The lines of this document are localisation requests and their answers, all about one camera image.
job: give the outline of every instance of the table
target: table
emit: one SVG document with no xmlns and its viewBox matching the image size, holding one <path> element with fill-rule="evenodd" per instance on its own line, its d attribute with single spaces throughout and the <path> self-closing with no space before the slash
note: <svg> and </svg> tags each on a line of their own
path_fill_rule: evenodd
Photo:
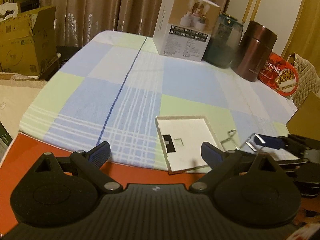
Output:
<svg viewBox="0 0 320 240">
<path fill-rule="evenodd" d="M 104 31 L 50 79 L 20 130 L 70 151 L 106 140 L 113 162 L 167 170 L 156 116 L 205 115 L 220 141 L 236 129 L 240 144 L 253 132 L 286 135 L 295 111 L 292 100 L 260 81 L 204 61 L 160 56 L 150 37 Z"/>
<path fill-rule="evenodd" d="M 0 232 L 6 234 L 17 221 L 10 207 L 10 195 L 33 163 L 44 152 L 53 152 L 56 157 L 69 156 L 70 152 L 40 142 L 19 133 L 0 168 Z M 175 174 L 116 163 L 105 163 L 101 171 L 118 181 L 123 187 L 128 183 L 174 184 L 182 183 L 187 188 L 202 174 Z"/>
</svg>

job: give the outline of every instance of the red table surface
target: red table surface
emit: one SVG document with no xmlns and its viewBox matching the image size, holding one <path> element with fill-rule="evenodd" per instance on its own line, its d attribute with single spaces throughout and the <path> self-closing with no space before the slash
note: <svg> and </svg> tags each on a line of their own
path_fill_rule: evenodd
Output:
<svg viewBox="0 0 320 240">
<path fill-rule="evenodd" d="M 10 195 L 18 182 L 27 173 L 33 163 L 44 152 L 52 152 L 56 157 L 69 156 L 70 152 L 35 140 L 19 133 L 12 144 L 7 157 L 0 168 L 0 232 L 6 234 L 17 220 L 10 207 Z M 175 184 L 183 183 L 188 188 L 203 174 L 174 174 L 167 171 L 126 166 L 116 163 L 105 163 L 101 169 L 105 174 L 126 187 L 128 183 L 140 184 Z"/>
</svg>

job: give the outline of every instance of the thermos lid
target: thermos lid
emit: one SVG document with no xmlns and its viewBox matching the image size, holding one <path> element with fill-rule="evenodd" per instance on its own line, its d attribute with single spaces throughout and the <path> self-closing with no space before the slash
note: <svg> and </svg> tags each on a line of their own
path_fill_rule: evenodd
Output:
<svg viewBox="0 0 320 240">
<path fill-rule="evenodd" d="M 248 28 L 245 31 L 245 35 L 260 41 L 269 49 L 273 48 L 278 37 L 271 30 L 254 21 L 249 22 Z"/>
</svg>

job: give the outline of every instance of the humidifier box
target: humidifier box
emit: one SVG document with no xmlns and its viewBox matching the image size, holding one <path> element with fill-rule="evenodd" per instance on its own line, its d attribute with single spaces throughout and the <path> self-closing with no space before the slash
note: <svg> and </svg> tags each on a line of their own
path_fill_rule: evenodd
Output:
<svg viewBox="0 0 320 240">
<path fill-rule="evenodd" d="M 209 0 L 162 0 L 153 34 L 158 53 L 201 61 L 219 14 Z"/>
</svg>

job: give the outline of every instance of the red food package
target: red food package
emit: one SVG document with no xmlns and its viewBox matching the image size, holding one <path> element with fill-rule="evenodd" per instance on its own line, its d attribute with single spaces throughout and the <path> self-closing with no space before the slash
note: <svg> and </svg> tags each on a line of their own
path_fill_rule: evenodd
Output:
<svg viewBox="0 0 320 240">
<path fill-rule="evenodd" d="M 282 96 L 292 95 L 298 87 L 295 68 L 273 52 L 259 72 L 258 78 Z"/>
</svg>

